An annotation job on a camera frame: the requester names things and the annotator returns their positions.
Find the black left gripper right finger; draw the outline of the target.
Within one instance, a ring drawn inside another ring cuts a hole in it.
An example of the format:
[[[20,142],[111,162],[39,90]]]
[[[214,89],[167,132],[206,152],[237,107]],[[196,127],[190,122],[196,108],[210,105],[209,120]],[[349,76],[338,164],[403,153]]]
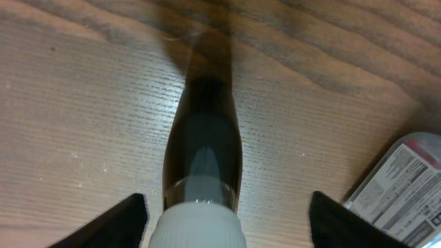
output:
[[[320,191],[312,194],[309,222],[314,248],[409,248]]]

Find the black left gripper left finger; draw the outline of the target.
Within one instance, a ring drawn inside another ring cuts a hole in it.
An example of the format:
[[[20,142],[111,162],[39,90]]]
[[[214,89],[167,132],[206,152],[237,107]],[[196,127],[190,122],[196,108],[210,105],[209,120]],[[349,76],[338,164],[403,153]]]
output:
[[[145,196],[135,193],[50,248],[139,248],[147,222]]]

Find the dark bottle white cap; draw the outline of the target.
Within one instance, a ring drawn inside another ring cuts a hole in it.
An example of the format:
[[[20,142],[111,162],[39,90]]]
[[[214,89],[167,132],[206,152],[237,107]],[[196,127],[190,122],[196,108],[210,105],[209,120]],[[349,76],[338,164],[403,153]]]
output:
[[[241,248],[237,216],[243,150],[231,86],[214,76],[185,85],[163,163],[163,213],[149,246]]]

